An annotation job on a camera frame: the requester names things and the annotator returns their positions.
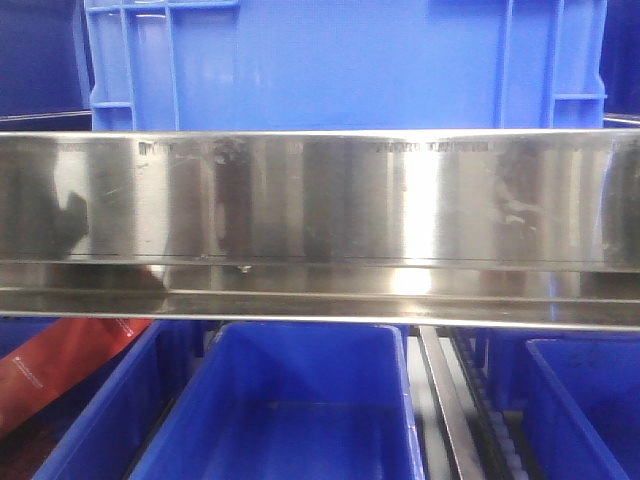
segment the shiny metal surface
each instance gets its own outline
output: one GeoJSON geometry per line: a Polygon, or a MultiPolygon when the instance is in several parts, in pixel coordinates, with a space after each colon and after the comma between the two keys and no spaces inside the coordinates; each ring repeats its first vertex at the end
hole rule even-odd
{"type": "Polygon", "coordinates": [[[487,478],[462,408],[447,360],[433,327],[420,327],[420,347],[447,432],[451,460],[460,480],[487,478]]]}
{"type": "Polygon", "coordinates": [[[0,134],[0,312],[640,328],[640,132],[0,134]]]}

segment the stainless steel bar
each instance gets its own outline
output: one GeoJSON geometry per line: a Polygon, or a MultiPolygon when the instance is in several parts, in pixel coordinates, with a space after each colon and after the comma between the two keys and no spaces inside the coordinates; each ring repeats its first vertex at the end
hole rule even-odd
{"type": "Polygon", "coordinates": [[[460,480],[484,479],[486,475],[456,393],[442,346],[438,341],[438,335],[432,327],[420,327],[419,339],[425,367],[429,369],[430,378],[433,381],[436,400],[451,447],[451,460],[455,465],[458,478],[460,480]]]}
{"type": "Polygon", "coordinates": [[[0,313],[640,328],[640,132],[0,133],[0,313]]]}

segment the blue plastic crate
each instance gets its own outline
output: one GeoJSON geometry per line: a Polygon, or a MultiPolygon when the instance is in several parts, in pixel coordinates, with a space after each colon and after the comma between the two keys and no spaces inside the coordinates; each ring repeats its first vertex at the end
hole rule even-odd
{"type": "Polygon", "coordinates": [[[0,0],[0,117],[89,108],[85,30],[82,0],[0,0]]]}
{"type": "Polygon", "coordinates": [[[526,342],[535,339],[638,339],[637,333],[573,332],[562,330],[528,330],[478,328],[473,333],[474,366],[483,369],[486,389],[493,407],[498,410],[522,410],[529,395],[529,353],[526,342]]]}
{"type": "Polygon", "coordinates": [[[606,0],[86,0],[97,130],[598,127],[606,0]]]}
{"type": "Polygon", "coordinates": [[[198,322],[156,321],[138,339],[34,476],[119,480],[179,396],[198,354],[198,322]]]}
{"type": "Polygon", "coordinates": [[[424,478],[398,330],[224,327],[131,478],[424,478]]]}
{"type": "MultiPolygon", "coordinates": [[[[0,319],[0,355],[50,322],[0,319]]],[[[29,422],[51,427],[48,442],[57,442],[33,478],[122,478],[155,422],[190,378],[202,355],[203,325],[154,322],[131,347],[32,417],[29,422]]],[[[6,447],[24,448],[19,442],[30,445],[31,439],[20,432],[15,438],[12,435],[3,439],[10,443],[6,447]]],[[[30,468],[35,471],[37,465],[30,468]]]]}
{"type": "Polygon", "coordinates": [[[609,0],[600,71],[608,113],[640,115],[640,4],[609,0]]]}
{"type": "Polygon", "coordinates": [[[537,340],[523,428],[548,480],[640,478],[640,342],[537,340]]]}
{"type": "Polygon", "coordinates": [[[54,320],[47,317],[0,317],[0,358],[40,333],[54,320]]]}

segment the red plastic bag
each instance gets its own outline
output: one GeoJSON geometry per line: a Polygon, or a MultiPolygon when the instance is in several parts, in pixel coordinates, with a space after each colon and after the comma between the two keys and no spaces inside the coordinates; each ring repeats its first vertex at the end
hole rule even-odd
{"type": "Polygon", "coordinates": [[[150,323],[61,318],[0,359],[0,438],[116,356],[150,323]]]}

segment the metal shelf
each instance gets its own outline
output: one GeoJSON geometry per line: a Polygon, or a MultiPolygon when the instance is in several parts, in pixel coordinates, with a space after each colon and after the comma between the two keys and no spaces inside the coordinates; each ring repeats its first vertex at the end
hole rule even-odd
{"type": "Polygon", "coordinates": [[[0,313],[638,329],[640,133],[0,134],[0,313]]]}

